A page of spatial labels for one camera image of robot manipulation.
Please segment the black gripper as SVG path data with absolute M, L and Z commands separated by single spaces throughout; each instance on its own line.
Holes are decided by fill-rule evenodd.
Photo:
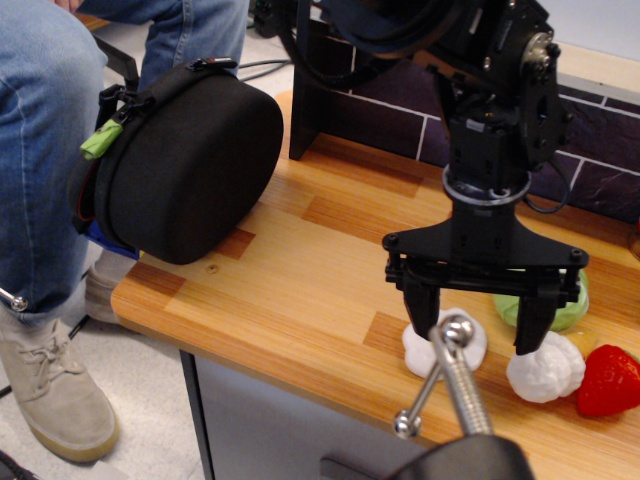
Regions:
M 519 221 L 515 207 L 528 193 L 530 174 L 502 189 L 456 180 L 449 167 L 442 179 L 451 217 L 390 233 L 382 241 L 388 252 L 386 281 L 404 290 L 414 332 L 429 339 L 440 315 L 440 288 L 519 296 L 515 352 L 537 351 L 560 303 L 578 300 L 579 271 L 588 254 Z

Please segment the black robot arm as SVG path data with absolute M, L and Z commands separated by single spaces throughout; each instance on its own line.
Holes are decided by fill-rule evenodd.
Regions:
M 277 33 L 296 69 L 332 90 L 359 86 L 410 58 L 433 72 L 450 141 L 443 187 L 448 220 L 388 234 L 386 279 L 399 289 L 414 331 L 436 325 L 444 289 L 515 296 L 518 355 L 536 351 L 556 312 L 578 299 L 583 250 L 517 218 L 531 179 L 554 162 L 572 121 L 559 98 L 545 9 L 535 1 L 322 1 L 321 17 L 370 61 L 349 74 L 314 69 L 273 3 Z

